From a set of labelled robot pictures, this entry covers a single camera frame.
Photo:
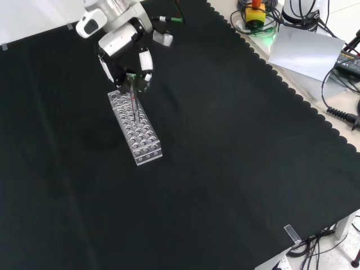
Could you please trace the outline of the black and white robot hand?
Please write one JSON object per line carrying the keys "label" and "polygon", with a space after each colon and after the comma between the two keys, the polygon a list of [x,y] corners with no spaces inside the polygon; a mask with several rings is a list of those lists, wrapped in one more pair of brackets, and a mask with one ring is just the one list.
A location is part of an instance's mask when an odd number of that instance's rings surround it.
{"label": "black and white robot hand", "polygon": [[[154,65],[149,48],[141,43],[145,35],[145,27],[140,19],[134,17],[99,41],[99,62],[114,89],[129,92],[127,75],[132,74],[135,76],[136,91],[145,92],[149,88]],[[125,54],[132,50],[137,50],[139,56],[139,64],[135,68],[131,68],[130,64],[122,64]]]}

